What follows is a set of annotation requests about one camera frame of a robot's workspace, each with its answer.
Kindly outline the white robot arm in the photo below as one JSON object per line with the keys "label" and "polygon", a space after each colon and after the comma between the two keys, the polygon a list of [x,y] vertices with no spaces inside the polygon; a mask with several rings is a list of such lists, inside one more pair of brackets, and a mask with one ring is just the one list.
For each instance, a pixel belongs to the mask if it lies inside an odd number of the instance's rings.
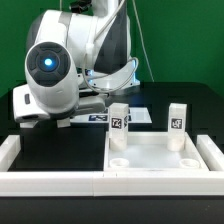
{"label": "white robot arm", "polygon": [[79,0],[69,12],[48,10],[32,24],[24,62],[26,83],[13,89],[22,128],[105,110],[111,92],[127,86],[138,66],[130,55],[126,0]]}

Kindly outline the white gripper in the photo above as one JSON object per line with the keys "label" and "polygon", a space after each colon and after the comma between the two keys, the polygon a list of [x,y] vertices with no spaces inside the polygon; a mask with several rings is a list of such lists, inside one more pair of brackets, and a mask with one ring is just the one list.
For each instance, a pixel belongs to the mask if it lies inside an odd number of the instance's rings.
{"label": "white gripper", "polygon": [[13,115],[20,127],[32,127],[43,120],[69,118],[78,108],[78,86],[57,84],[53,87],[28,84],[13,89]]}

